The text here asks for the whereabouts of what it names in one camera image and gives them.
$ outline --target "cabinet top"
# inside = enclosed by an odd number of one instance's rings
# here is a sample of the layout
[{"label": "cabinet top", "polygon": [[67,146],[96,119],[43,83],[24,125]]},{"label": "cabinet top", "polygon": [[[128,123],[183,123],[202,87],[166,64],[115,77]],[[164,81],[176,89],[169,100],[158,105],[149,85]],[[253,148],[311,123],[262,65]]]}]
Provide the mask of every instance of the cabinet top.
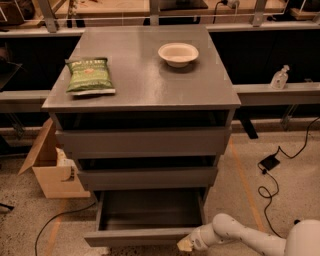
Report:
[{"label": "cabinet top", "polygon": [[[172,42],[194,45],[197,60],[173,68],[158,55]],[[65,67],[43,109],[49,112],[229,109],[240,105],[215,46],[204,26],[86,28],[70,59],[107,57],[114,95],[74,97],[66,93]]]}]

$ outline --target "cardboard box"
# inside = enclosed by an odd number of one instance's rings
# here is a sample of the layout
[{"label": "cardboard box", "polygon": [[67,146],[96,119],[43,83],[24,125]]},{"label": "cardboard box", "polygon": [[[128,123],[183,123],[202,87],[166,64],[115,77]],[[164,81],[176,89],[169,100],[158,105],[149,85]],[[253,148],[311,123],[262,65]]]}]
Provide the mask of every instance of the cardboard box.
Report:
[{"label": "cardboard box", "polygon": [[90,197],[90,192],[85,191],[77,176],[75,166],[57,165],[57,140],[55,126],[48,119],[22,165],[19,175],[32,169],[47,198],[82,198]]}]

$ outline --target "white bowl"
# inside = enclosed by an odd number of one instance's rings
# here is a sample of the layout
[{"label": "white bowl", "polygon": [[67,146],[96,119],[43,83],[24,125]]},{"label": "white bowl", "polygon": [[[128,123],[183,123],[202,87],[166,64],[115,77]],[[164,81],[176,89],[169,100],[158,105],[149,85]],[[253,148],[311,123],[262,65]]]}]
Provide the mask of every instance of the white bowl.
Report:
[{"label": "white bowl", "polygon": [[170,43],[160,47],[158,54],[169,66],[183,68],[199,56],[197,48],[190,44]]}]

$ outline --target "electrical outlet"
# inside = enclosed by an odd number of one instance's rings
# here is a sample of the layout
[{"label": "electrical outlet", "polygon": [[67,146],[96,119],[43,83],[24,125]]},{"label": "electrical outlet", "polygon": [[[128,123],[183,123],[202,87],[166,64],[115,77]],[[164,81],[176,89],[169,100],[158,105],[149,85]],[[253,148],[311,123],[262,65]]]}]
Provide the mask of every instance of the electrical outlet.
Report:
[{"label": "electrical outlet", "polygon": [[237,6],[239,7],[240,1],[239,0],[228,0],[228,6],[231,9],[235,9]]}]

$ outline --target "spray bottle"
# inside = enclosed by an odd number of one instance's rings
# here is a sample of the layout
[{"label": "spray bottle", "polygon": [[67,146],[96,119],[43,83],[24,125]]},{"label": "spray bottle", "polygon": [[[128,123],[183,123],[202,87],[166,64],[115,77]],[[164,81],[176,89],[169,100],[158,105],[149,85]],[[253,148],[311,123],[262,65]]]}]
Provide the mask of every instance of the spray bottle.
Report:
[{"label": "spray bottle", "polygon": [[284,88],[288,80],[288,74],[287,74],[288,70],[290,70],[289,66],[284,65],[280,71],[274,74],[272,81],[270,83],[270,86],[273,89],[282,90]]}]

